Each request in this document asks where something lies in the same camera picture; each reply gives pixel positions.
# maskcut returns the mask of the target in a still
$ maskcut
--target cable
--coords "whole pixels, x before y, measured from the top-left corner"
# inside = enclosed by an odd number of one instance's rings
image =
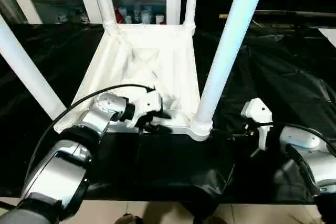
[[[319,138],[321,138],[326,144],[327,146],[330,148],[330,151],[332,152],[332,155],[334,155],[336,157],[336,147],[332,144],[332,142],[325,137],[322,133],[318,132],[317,130],[299,125],[299,124],[293,124],[293,123],[281,123],[281,122],[269,122],[269,123],[256,123],[255,125],[253,125],[253,127],[259,128],[262,126],[289,126],[289,127],[294,127],[297,129],[301,129],[304,131],[307,131],[311,134],[314,134],[316,136],[318,136]]]
[[[12,210],[15,208],[14,205],[0,201],[0,208],[5,209],[5,210]]]
[[[88,99],[96,96],[97,94],[101,94],[101,93],[104,93],[104,92],[109,91],[109,90],[118,89],[118,88],[124,88],[124,87],[144,88],[144,89],[146,89],[147,92],[151,92],[151,91],[154,90],[152,88],[149,88],[149,87],[146,87],[146,86],[143,86],[143,85],[139,85],[139,84],[120,84],[120,85],[115,85],[115,86],[111,86],[111,87],[104,88],[104,89],[101,89],[99,91],[96,91],[96,92],[94,92],[92,94],[87,95],[86,97],[83,97],[82,99],[78,100],[74,104],[72,104],[70,107],[68,107],[66,110],[64,110],[58,117],[56,117],[55,120],[53,120],[53,122],[51,123],[51,125],[49,125],[49,127],[47,127],[47,129],[44,131],[43,135],[41,136],[41,138],[37,142],[37,144],[35,146],[35,149],[33,151],[33,154],[31,155],[32,157],[30,158],[30,161],[29,161],[29,164],[28,164],[28,168],[27,168],[27,172],[26,172],[26,176],[25,176],[24,185],[27,182],[30,170],[32,169],[32,165],[33,165],[33,162],[34,162],[35,157],[36,157],[36,153],[37,153],[37,151],[38,151],[38,149],[39,149],[39,147],[40,147],[43,139],[45,138],[45,136],[48,134],[48,132],[55,126],[55,124],[59,120],[61,120],[67,113],[69,113],[75,107],[77,107],[81,103],[85,102],[86,100],[88,100]]]

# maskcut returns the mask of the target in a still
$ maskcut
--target tiled floor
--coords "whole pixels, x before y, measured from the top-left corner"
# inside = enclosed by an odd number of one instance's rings
[[[17,199],[0,198],[16,204]],[[144,224],[192,224],[193,216],[176,202],[96,201],[83,202],[75,217],[66,224],[113,224],[124,213],[143,218]],[[220,205],[214,216],[227,224],[320,224],[320,215],[315,206],[291,205]]]

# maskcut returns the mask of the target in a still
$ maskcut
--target table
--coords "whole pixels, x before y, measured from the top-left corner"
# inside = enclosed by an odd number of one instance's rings
[[[69,105],[103,33],[100,25],[16,25],[14,34],[65,105]],[[202,91],[219,36],[194,36]],[[279,152],[276,132],[267,152],[249,158],[256,138],[235,137],[244,103],[260,97],[274,120],[336,132],[335,48],[317,29],[248,32],[214,116],[214,132],[187,136],[107,135],[93,165],[88,199],[312,204],[295,163]],[[0,196],[20,194],[30,155],[50,119],[0,58]],[[57,140],[51,134],[42,157]],[[226,186],[232,167],[232,180]]]

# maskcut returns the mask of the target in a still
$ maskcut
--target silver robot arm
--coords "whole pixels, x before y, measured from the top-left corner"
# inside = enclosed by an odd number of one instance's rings
[[[0,216],[0,224],[54,224],[73,216],[89,186],[87,169],[110,121],[129,120],[134,125],[141,116],[161,111],[160,95],[155,92],[134,104],[109,92],[97,96],[77,123],[60,134],[61,140],[25,182],[20,203]],[[148,103],[153,106],[136,108]]]
[[[255,123],[272,122],[272,113],[261,99],[247,102],[242,110],[242,116]],[[335,151],[331,151],[326,140],[317,136],[319,134],[314,134],[314,130],[303,128],[287,124],[280,134],[281,150],[299,166],[301,176],[309,193],[314,197],[322,220],[326,223],[336,223]],[[266,137],[270,128],[261,126],[257,130],[259,149],[266,150]]]

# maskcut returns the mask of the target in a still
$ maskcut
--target cabinet glass door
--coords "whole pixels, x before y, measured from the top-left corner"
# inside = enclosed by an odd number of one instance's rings
[[[44,24],[90,23],[83,0],[31,0]]]
[[[164,0],[112,0],[118,23],[167,24]]]

